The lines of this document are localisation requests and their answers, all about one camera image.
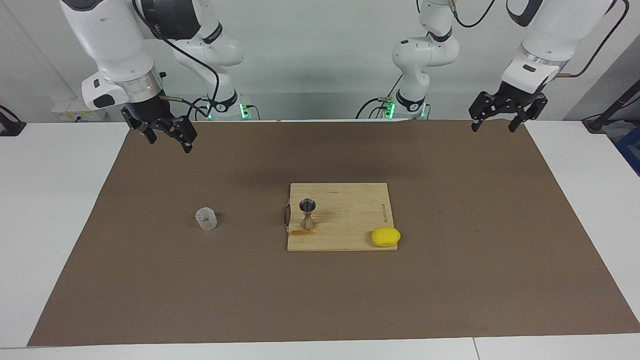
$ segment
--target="metal jigger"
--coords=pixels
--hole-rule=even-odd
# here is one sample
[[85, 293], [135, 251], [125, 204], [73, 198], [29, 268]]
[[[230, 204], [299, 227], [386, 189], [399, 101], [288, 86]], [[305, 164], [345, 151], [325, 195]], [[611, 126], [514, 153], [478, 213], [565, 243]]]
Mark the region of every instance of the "metal jigger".
[[305, 214], [305, 219], [302, 220], [302, 228], [310, 231], [314, 229], [314, 220], [311, 218], [311, 213], [316, 209], [316, 202], [312, 199], [304, 199], [300, 202], [300, 210]]

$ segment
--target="wooden cutting board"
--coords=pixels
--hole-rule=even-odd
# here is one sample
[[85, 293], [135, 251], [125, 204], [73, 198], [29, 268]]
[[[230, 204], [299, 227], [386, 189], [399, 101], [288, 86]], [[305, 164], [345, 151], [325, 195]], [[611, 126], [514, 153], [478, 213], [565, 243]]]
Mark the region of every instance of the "wooden cutting board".
[[[304, 213], [299, 204], [313, 199], [313, 230], [302, 228]], [[371, 233], [394, 226], [386, 183], [293, 183], [291, 184], [289, 251], [395, 251], [377, 247]]]

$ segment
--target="green led light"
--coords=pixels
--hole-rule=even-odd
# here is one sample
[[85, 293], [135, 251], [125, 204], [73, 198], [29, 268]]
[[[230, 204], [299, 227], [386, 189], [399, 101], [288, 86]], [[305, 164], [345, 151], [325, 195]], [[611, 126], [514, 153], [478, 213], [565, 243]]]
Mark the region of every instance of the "green led light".
[[389, 101], [387, 105], [387, 109], [385, 110], [385, 117], [387, 119], [394, 118], [394, 112], [396, 111], [396, 104], [393, 101]]

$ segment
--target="clear plastic cup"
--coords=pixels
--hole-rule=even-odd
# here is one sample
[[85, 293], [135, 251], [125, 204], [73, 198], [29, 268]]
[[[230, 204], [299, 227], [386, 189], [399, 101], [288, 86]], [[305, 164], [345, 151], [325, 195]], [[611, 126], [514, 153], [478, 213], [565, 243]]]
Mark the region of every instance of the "clear plastic cup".
[[218, 218], [216, 213], [209, 208], [202, 208], [196, 212], [196, 220], [202, 230], [213, 230], [218, 226]]

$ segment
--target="cutting board handle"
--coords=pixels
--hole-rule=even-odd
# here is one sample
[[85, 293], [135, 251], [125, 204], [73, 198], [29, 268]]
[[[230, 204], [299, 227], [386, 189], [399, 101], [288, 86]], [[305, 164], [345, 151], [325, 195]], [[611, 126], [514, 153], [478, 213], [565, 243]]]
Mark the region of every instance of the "cutting board handle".
[[287, 232], [289, 232], [289, 223], [291, 222], [291, 199], [287, 200], [287, 204], [282, 208], [282, 222], [284, 223], [284, 227], [287, 228]]

